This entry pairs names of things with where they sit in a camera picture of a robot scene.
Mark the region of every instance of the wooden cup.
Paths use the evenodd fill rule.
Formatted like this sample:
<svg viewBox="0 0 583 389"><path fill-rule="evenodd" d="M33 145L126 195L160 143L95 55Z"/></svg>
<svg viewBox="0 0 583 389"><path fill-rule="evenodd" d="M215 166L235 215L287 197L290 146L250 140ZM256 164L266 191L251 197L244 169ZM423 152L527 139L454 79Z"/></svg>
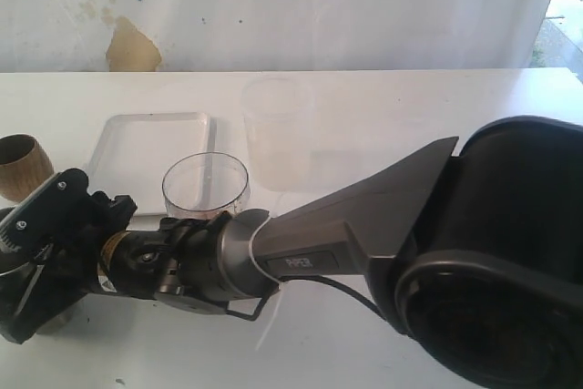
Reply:
<svg viewBox="0 0 583 389"><path fill-rule="evenodd" d="M0 195L20 202L55 171L34 137L16 134L0 138Z"/></svg>

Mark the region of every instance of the water stain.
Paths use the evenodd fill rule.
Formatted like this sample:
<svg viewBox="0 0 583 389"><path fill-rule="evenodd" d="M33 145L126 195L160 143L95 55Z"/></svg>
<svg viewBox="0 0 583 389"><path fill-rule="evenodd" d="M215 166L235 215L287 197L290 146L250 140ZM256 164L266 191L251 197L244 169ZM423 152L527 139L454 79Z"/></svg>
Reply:
<svg viewBox="0 0 583 389"><path fill-rule="evenodd" d="M111 9L109 9L107 6L101 8L101 21L107 26L112 26L116 21L116 19L111 14Z"/></svg>
<svg viewBox="0 0 583 389"><path fill-rule="evenodd" d="M97 11L95 10L93 2L91 1L79 2L79 6L89 19L94 19L95 17L97 17Z"/></svg>
<svg viewBox="0 0 583 389"><path fill-rule="evenodd" d="M116 19L116 29L106 52L110 72L154 72L162 56L152 41L126 17Z"/></svg>

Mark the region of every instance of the white tabletop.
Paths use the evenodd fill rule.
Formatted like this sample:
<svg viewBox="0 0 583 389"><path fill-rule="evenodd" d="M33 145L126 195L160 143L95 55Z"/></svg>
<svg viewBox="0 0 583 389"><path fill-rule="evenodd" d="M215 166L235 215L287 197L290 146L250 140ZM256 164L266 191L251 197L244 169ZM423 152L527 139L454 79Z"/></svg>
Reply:
<svg viewBox="0 0 583 389"><path fill-rule="evenodd" d="M37 137L56 169L82 167L108 118L203 111L215 150L247 162L238 104L255 73L3 74L0 136ZM442 137L528 114L583 125L583 86L566 69L293 73L317 94L314 170L279 212L362 179ZM277 195L251 186L251 207ZM140 219L135 227L153 228ZM359 278L347 282L364 291ZM201 316L161 303L86 297L58 335L0 342L0 387L474 387L343 294L292 283L265 341L257 322Z"/></svg>

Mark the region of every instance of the white plastic tray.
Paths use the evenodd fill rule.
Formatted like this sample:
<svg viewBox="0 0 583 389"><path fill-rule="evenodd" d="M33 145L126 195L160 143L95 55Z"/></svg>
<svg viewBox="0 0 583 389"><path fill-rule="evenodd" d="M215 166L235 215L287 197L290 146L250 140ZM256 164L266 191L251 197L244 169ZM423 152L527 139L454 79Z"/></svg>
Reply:
<svg viewBox="0 0 583 389"><path fill-rule="evenodd" d="M180 159L208 151L209 132L204 113L114 116L87 164L89 192L129 195L138 204L136 214L164 214L164 175Z"/></svg>

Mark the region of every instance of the black cable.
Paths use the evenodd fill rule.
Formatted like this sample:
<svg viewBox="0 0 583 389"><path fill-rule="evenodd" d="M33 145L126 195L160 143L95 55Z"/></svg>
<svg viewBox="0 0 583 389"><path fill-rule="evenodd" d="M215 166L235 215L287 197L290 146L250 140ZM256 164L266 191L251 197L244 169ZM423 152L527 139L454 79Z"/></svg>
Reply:
<svg viewBox="0 0 583 389"><path fill-rule="evenodd" d="M342 284L341 282L338 282L336 280L332 280L330 278L322 277L320 275L315 275L315 276L296 275L296 276L291 276L291 277L284 277L281 279L281 282L291 282L294 280L304 280L305 282L318 282L320 284L325 284L327 286L331 286L334 289L337 289L340 292L344 292L348 296L354 298L356 301L358 301L360 304L362 304L364 307L369 309L371 312L376 314L379 318L381 318L384 321L384 316L381 314L381 311L376 306L376 304L374 304L374 302L372 302L371 300L369 300L368 298L366 298L365 296L363 296L362 294L357 292L355 289L348 287L346 284ZM271 288L271 290L260 299L260 301L257 304L257 307L255 307L255 310L253 311L252 314L236 312L233 310L227 310L227 314L229 316L234 316L236 318L243 319L245 321L257 321L257 318L259 318L261 311L265 307L265 304L267 304L267 301L270 299L271 296L273 296L273 294L278 289L279 289L278 285L274 284L274 287Z"/></svg>
<svg viewBox="0 0 583 389"><path fill-rule="evenodd" d="M348 287L346 284L343 284L343 283L338 282L336 280L332 280L330 278L322 277L321 275L315 275L315 276L297 275L297 276L285 277L285 278L281 279L282 282L289 282L289 281L293 281L293 280L304 280L305 282L319 282L320 284L325 284L327 286L331 286L334 289L337 289L340 292L344 292L348 296L354 298L356 301L358 301L360 304L362 304L364 307L366 307L368 310L370 310L371 312L376 314L379 318L381 318L384 321L383 314L381 313L381 311L379 310L379 308L376 306L376 304L374 302L372 302L371 300L366 298L364 295L357 292L355 289Z"/></svg>

